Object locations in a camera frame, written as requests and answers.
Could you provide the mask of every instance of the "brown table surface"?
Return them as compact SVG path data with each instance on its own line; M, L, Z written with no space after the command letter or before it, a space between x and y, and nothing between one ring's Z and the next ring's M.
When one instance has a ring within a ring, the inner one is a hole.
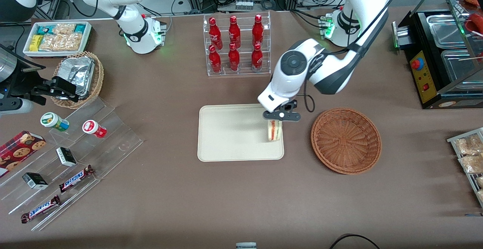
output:
M205 105L257 103L269 76L208 77L203 16L175 17L163 48L135 54L113 20L93 20L89 50L105 69L101 97L146 141L105 180L41 232L31 232L0 205L1 248L328 248L340 235L366 235L381 248L481 248L483 218L446 139L483 126L483 110L422 110L404 53L392 48L390 20L347 87L303 105L299 123L283 126L278 161L203 163L197 158L198 111ZM320 40L317 29L289 12L271 12L272 63L295 41ZM59 60L37 60L48 77ZM340 175L315 156L312 123L347 106L379 129L383 151L367 173ZM0 142L21 130L45 134L51 101L29 114L0 118ZM219 139L220 144L232 139ZM371 248L351 238L337 248Z

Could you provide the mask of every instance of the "red switch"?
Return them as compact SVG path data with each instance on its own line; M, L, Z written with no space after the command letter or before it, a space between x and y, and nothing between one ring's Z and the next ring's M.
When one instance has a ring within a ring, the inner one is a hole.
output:
M414 70L418 69L420 65L421 65L421 62L419 62L419 60L413 60L411 62L411 68L413 68Z

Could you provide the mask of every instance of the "small black and white box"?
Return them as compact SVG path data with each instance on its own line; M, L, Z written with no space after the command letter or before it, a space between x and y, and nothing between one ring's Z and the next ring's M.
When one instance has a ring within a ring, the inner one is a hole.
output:
M59 147L56 151L62 165L74 167L77 164L77 161L75 161L74 155L70 149Z
M38 173L25 173L22 178L31 189L45 189L49 186Z

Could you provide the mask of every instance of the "round wicker basket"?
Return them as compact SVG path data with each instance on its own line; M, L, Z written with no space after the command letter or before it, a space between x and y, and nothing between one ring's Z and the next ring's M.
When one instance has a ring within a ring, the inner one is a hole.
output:
M51 97L52 101L54 101L54 103L57 106L62 106L63 108L71 108L71 109L80 108L80 106L84 105L92 98L95 98L96 96L98 96L100 93L100 90L102 89L102 81L104 80L104 68L102 67L102 63L100 63L98 57L90 52L82 52L72 56L68 56L67 58L80 58L80 57L90 57L95 61L94 74L92 75L92 83L91 83L89 97L84 100L79 100L77 103L74 103L71 100L60 100L55 97ZM54 76L57 75L57 73L59 72L59 67L60 67L60 63L57 65L57 69L55 69Z
M381 155L381 136L364 114L350 108L333 108L312 125L312 147L331 170L357 175L372 168Z

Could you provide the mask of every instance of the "red soda bottle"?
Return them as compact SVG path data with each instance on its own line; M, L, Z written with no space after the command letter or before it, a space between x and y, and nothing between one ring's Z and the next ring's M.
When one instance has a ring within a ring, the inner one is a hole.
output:
M255 24L252 28L252 43L255 44L263 43L263 25L262 25L262 15L255 15Z
M238 72L238 70L240 69L240 53L238 53L235 43L230 44L230 52L228 53L228 58L230 59L230 69L233 72Z
M262 69L262 58L263 58L263 53L260 50L262 48L260 43L255 44L255 50L252 53L252 70L254 72L260 72Z
M213 72L215 74L221 73L221 58L220 55L216 52L215 46L210 45L208 47L208 50L210 50L210 55L208 55L208 58L210 59L210 65Z
M242 38L236 16L230 16L230 28L228 29L228 34L230 35L230 43L234 43L237 48L240 48L240 46L242 46Z
M210 23L210 40L212 41L212 44L216 46L217 50L221 50L221 48L223 48L223 42L221 41L221 31L216 25L216 19L210 17L208 21Z

